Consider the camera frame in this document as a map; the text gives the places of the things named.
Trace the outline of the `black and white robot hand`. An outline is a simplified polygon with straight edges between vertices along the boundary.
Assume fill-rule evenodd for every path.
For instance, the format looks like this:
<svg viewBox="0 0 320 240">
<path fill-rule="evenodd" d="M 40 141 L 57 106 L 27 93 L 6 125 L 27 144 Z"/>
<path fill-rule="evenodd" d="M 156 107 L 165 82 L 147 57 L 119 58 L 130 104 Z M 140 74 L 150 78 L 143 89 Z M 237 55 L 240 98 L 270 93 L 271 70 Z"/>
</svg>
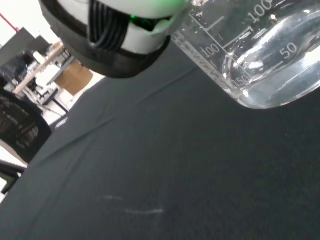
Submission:
<svg viewBox="0 0 320 240">
<path fill-rule="evenodd" d="M 167 49 L 189 0 L 42 0 L 53 32 L 86 68 L 114 79 L 135 77 Z"/>
</svg>

